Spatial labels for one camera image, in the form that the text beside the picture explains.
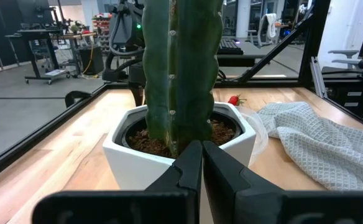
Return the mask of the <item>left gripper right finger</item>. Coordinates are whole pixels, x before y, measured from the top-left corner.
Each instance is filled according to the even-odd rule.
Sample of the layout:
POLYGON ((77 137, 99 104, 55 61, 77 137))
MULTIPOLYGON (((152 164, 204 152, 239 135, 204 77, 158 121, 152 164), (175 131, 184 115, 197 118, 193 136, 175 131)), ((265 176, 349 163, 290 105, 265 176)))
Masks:
POLYGON ((363 191, 283 190, 203 142, 214 224, 363 224, 363 191))

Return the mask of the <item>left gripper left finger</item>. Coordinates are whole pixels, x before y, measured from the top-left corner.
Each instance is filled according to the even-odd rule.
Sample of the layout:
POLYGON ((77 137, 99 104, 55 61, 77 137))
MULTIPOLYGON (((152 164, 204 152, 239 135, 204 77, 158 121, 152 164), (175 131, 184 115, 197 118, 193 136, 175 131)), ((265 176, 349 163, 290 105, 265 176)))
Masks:
POLYGON ((198 224, 203 147, 192 141, 144 190, 63 191, 46 196, 32 224, 198 224))

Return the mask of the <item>white angular plant pot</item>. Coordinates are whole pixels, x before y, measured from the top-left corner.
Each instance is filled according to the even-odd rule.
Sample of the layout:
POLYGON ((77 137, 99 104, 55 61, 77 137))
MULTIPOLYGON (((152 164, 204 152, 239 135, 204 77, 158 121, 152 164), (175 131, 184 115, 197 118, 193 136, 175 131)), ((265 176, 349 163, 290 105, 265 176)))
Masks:
MULTIPOLYGON (((220 148, 241 164, 248 166, 256 137, 254 129, 237 108, 229 103, 215 102, 213 111, 230 118, 241 129, 241 133, 236 138, 221 145, 220 148)), ((145 121, 146 114, 146 105, 127 110, 103 143, 106 159, 122 190, 147 188, 175 161, 171 158, 136 151, 122 144, 122 136, 126 133, 126 129, 138 121, 145 121)))

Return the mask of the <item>clear plastic tupperware container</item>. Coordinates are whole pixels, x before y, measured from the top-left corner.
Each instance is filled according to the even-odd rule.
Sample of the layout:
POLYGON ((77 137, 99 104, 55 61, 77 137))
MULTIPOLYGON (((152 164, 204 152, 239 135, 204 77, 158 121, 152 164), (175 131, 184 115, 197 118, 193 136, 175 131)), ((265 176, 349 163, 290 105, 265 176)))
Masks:
POLYGON ((256 133, 255 143, 249 161, 249 166, 251 166, 256 161, 258 155, 266 150, 269 143, 269 136, 261 118, 254 110, 241 106, 237 106, 236 108, 256 133))

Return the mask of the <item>black inner pot with soil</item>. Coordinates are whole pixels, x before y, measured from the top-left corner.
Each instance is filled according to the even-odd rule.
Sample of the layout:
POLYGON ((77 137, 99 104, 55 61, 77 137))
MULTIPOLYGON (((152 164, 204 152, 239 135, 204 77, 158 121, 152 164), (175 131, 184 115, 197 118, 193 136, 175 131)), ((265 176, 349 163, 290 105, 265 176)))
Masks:
MULTIPOLYGON (((210 120, 213 129, 211 141, 217 146, 226 144, 243 133, 237 121, 224 113, 214 111, 210 120)), ((162 140, 149 138, 145 116, 130 124, 117 143, 136 151, 172 159, 176 159, 185 149, 173 152, 162 140)))

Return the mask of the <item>red strawberry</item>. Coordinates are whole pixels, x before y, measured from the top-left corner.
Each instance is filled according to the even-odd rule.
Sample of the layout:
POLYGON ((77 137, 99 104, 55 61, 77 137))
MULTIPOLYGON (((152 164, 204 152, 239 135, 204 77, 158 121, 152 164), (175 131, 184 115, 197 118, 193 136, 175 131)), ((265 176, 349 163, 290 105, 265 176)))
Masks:
POLYGON ((241 95, 233 95, 227 102, 234 106, 241 106, 245 103, 245 101, 246 99, 241 98, 241 95))

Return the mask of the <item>grey waffle weave towel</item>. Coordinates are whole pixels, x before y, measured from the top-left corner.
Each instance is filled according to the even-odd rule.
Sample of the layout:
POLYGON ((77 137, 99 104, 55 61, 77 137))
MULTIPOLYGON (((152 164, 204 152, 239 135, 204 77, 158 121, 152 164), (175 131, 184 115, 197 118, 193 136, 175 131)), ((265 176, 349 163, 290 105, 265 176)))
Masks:
POLYGON ((328 190, 363 190, 363 130, 322 118, 305 102, 271 103, 257 114, 312 179, 328 190))

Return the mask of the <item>tall green cactus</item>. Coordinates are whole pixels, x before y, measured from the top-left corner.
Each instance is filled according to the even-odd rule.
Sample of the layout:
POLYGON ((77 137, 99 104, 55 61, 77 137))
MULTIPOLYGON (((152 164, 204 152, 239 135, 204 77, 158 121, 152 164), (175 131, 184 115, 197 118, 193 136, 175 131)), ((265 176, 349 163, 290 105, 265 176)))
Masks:
POLYGON ((212 138, 212 89, 223 33, 222 0, 145 0, 146 123, 151 139, 178 157, 212 138))

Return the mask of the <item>black office desk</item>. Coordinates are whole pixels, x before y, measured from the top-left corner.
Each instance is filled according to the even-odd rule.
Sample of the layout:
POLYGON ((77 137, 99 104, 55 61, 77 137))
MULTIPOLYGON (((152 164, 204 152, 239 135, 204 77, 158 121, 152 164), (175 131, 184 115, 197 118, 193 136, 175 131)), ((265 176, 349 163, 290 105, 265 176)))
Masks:
POLYGON ((267 55, 265 50, 256 47, 250 42, 240 43, 243 50, 242 55, 217 55, 220 67, 253 67, 256 60, 262 59, 267 55))

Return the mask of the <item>black table clamp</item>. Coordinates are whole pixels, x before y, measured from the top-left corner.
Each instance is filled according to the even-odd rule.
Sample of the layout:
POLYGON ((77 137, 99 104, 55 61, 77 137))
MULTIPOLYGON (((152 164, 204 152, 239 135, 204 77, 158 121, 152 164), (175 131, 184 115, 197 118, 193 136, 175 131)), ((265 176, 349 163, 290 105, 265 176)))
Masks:
POLYGON ((76 103, 76 100, 84 100, 85 98, 90 98, 92 96, 91 93, 85 91, 71 91, 66 94, 64 97, 65 105, 67 108, 76 103))

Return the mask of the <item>black computer keyboard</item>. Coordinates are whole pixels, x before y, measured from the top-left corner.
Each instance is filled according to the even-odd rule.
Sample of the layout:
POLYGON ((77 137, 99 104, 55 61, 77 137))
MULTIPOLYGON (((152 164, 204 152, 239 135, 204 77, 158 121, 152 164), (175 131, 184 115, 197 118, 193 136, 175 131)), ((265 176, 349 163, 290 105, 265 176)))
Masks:
POLYGON ((243 55, 243 50, 238 47, 232 39, 221 39, 218 54, 223 55, 243 55))

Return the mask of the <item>black drawer cabinet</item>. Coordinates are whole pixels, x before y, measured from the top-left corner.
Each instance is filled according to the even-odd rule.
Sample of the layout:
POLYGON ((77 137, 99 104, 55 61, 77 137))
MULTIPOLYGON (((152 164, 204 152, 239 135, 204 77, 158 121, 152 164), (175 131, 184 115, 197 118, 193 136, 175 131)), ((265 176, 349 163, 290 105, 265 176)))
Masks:
POLYGON ((363 86, 331 85, 326 87, 326 93, 330 100, 363 118, 363 86))

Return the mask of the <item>black box cabinet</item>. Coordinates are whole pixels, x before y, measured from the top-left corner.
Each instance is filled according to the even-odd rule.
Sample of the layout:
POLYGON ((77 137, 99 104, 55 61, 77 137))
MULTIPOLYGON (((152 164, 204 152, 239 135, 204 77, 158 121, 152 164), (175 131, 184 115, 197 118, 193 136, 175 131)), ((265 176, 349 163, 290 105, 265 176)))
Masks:
POLYGON ((84 46, 80 47, 78 51, 82 62, 82 74, 96 75, 104 70, 101 47, 98 45, 84 46))

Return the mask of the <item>white office chair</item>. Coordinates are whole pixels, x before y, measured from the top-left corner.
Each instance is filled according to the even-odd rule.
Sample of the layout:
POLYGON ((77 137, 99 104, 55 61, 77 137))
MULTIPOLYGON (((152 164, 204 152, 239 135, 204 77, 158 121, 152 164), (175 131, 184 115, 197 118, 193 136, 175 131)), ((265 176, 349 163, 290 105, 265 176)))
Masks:
POLYGON ((277 36, 276 21, 276 13, 264 14, 259 21, 259 29, 249 31, 248 41, 259 48, 273 44, 277 36))

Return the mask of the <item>grey office chair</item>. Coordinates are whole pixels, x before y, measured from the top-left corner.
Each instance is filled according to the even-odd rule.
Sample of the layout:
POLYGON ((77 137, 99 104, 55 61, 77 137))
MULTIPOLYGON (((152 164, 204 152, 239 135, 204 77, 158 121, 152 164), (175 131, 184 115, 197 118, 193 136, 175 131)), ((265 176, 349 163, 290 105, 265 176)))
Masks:
POLYGON ((329 54, 343 54, 346 58, 335 59, 332 63, 343 63, 347 65, 347 68, 336 68, 336 67, 323 67, 321 73, 323 75, 359 75, 362 74, 363 68, 359 66, 362 58, 353 58, 354 55, 358 54, 358 50, 330 50, 329 54))

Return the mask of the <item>shelf with storage bins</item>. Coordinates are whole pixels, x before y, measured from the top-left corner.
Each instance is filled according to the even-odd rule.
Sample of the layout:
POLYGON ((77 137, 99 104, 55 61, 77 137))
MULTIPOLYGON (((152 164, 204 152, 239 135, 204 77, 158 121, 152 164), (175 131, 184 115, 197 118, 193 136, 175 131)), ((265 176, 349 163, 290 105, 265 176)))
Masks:
POLYGON ((109 26, 112 15, 108 12, 99 13, 92 17, 94 31, 97 33, 98 42, 103 54, 110 53, 109 49, 109 26))

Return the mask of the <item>wooden top workbench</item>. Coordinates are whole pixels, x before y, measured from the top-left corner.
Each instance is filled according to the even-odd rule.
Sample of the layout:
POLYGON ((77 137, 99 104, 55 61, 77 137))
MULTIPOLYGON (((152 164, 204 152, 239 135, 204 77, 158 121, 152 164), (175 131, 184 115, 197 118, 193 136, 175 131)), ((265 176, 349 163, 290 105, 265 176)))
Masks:
POLYGON ((94 45, 94 38, 97 37, 97 33, 89 32, 85 34, 53 34, 50 36, 51 40, 64 41, 64 44, 69 46, 69 50, 71 51, 72 59, 69 59, 66 62, 59 63, 60 67, 74 66, 75 71, 72 77, 77 78, 82 74, 81 71, 81 58, 79 54, 78 41, 83 41, 85 44, 88 42, 87 39, 90 40, 91 45, 94 45))

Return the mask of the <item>black wheeled standing desk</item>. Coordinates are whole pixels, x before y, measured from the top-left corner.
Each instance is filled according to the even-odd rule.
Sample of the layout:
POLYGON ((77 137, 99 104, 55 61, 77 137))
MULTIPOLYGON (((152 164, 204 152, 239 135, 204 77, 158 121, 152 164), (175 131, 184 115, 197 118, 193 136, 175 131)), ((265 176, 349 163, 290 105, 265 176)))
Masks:
POLYGON ((71 78, 71 74, 69 71, 60 69, 58 64, 55 49, 52 44, 51 34, 59 34, 59 30, 48 30, 48 29, 30 29, 30 30, 18 30, 15 34, 5 35, 8 39, 20 39, 23 41, 26 54, 28 59, 31 62, 34 76, 25 76, 24 80, 26 84, 29 84, 31 80, 43 80, 47 81, 48 85, 51 85, 55 77, 59 77, 64 75, 66 78, 71 78), (51 72, 46 72, 43 76, 41 76, 39 72, 39 68, 37 66, 37 61, 35 58, 35 54, 32 51, 32 47, 30 46, 30 41, 33 40, 44 40, 46 43, 47 52, 49 53, 49 59, 52 62, 54 70, 51 72))

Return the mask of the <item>silver aluminium rail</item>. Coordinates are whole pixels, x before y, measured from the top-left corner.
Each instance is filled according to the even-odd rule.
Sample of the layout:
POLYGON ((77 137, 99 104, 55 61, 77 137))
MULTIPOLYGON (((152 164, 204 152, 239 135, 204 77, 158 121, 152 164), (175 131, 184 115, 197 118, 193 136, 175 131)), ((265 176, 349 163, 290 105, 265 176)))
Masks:
POLYGON ((317 57, 311 57, 310 69, 313 77, 316 95, 320 98, 327 98, 326 87, 324 84, 323 74, 317 57))

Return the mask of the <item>black aluminium rig frame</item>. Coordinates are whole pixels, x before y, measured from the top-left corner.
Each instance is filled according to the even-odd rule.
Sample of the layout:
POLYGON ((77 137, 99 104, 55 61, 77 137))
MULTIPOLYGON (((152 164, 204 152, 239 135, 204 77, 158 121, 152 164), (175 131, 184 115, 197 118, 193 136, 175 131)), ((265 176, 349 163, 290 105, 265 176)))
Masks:
MULTIPOLYGON (((313 63, 309 61, 311 57, 317 56, 319 52, 320 40, 326 22, 326 15, 330 7, 331 0, 315 0, 309 8, 306 17, 299 23, 276 48, 271 50, 262 60, 257 62, 250 70, 246 70, 241 76, 228 81, 217 81, 215 88, 306 88, 312 90, 317 86, 313 63), (293 39, 304 31, 308 32, 305 49, 303 51, 299 76, 296 78, 257 78, 255 74, 261 70, 266 63, 270 62, 278 55, 293 39)), ((363 75, 357 77, 325 77, 324 84, 332 88, 361 88, 363 89, 363 75)), ((31 150, 41 140, 54 132, 62 124, 68 121, 77 112, 88 106, 93 100, 102 95, 107 90, 129 89, 134 95, 136 105, 142 104, 142 97, 133 83, 127 82, 106 82, 92 93, 78 91, 78 100, 72 99, 72 93, 64 97, 66 110, 53 120, 45 123, 20 141, 15 143, 4 152, 0 153, 0 172, 9 167, 14 161, 31 150)))

